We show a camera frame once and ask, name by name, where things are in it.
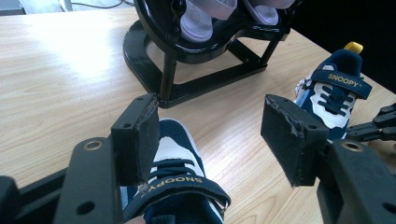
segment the cable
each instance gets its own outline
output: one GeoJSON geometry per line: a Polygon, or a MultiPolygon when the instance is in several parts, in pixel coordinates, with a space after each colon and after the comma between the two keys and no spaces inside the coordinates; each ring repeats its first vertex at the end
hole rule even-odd
{"type": "Polygon", "coordinates": [[[134,7],[134,3],[128,2],[128,1],[125,1],[125,0],[121,0],[118,4],[116,4],[116,5],[114,5],[114,6],[111,6],[111,7],[99,7],[99,6],[94,6],[94,5],[84,4],[84,3],[72,3],[72,5],[84,6],[84,7],[96,7],[96,8],[104,8],[104,9],[107,9],[107,8],[118,7],[118,6],[121,5],[122,3],[125,3],[125,4],[127,4],[127,5],[129,5],[129,6],[133,6],[133,7],[134,7]]]}

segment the blue and white sneaker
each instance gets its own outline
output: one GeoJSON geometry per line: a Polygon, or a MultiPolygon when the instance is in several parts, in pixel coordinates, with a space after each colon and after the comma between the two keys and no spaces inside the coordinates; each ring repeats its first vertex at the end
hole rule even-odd
{"type": "Polygon", "coordinates": [[[144,215],[153,223],[224,223],[230,197],[205,177],[204,165],[187,128],[160,120],[160,145],[145,191],[124,209],[124,220],[144,215]]]}
{"type": "Polygon", "coordinates": [[[356,99],[367,99],[372,89],[361,77],[361,64],[359,54],[339,49],[295,88],[295,103],[329,128],[330,142],[345,138],[356,99]]]}

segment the wooden table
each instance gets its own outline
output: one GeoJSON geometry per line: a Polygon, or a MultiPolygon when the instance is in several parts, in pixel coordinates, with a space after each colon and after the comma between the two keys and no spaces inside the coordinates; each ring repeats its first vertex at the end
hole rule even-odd
{"type": "MultiPolygon", "coordinates": [[[[111,125],[145,90],[122,56],[138,19],[133,8],[0,18],[0,174],[24,187],[66,167],[74,146],[108,136],[111,125]]],[[[242,39],[262,54],[267,42],[242,39]]],[[[161,66],[163,55],[148,49],[161,66]]],[[[200,149],[207,176],[232,197],[226,223],[320,223],[316,188],[293,189],[260,136],[264,96],[294,99],[293,89],[330,53],[292,31],[262,74],[169,109],[200,149]]],[[[177,68],[177,82],[237,63],[225,53],[177,68]]],[[[396,101],[370,78],[351,124],[371,120],[396,101]]]]}

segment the black rack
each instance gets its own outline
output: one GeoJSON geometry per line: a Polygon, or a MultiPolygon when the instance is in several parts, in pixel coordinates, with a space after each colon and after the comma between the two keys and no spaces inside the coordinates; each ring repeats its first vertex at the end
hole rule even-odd
{"type": "Polygon", "coordinates": [[[277,25],[253,21],[242,2],[227,21],[213,20],[213,35],[204,43],[190,43],[180,38],[180,19],[186,10],[185,0],[135,0],[139,21],[135,22],[123,42],[124,59],[146,91],[158,94],[160,107],[168,108],[194,97],[224,87],[237,80],[264,71],[279,41],[290,33],[297,0],[290,8],[279,9],[277,25]],[[270,41],[260,57],[238,41],[239,37],[270,41]],[[163,71],[146,52],[152,41],[164,52],[163,71]],[[213,60],[229,50],[242,63],[224,70],[174,83],[177,62],[198,64],[213,60]]]}

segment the shoe lace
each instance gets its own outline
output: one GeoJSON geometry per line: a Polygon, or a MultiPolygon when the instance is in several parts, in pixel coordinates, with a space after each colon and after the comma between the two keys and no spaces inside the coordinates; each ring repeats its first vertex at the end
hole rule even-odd
{"type": "Polygon", "coordinates": [[[152,172],[149,178],[157,177],[157,179],[161,179],[166,176],[185,175],[187,173],[195,175],[195,172],[191,168],[186,167],[186,164],[194,165],[191,160],[182,159],[155,161],[153,167],[157,167],[157,170],[152,172]]]}
{"type": "Polygon", "coordinates": [[[345,116],[347,113],[341,110],[347,109],[347,105],[345,105],[344,102],[347,101],[351,103],[353,99],[346,95],[335,94],[331,88],[326,86],[322,89],[329,93],[329,95],[322,93],[320,97],[326,100],[326,102],[319,101],[318,104],[324,106],[327,111],[334,115],[339,114],[345,116]]]}

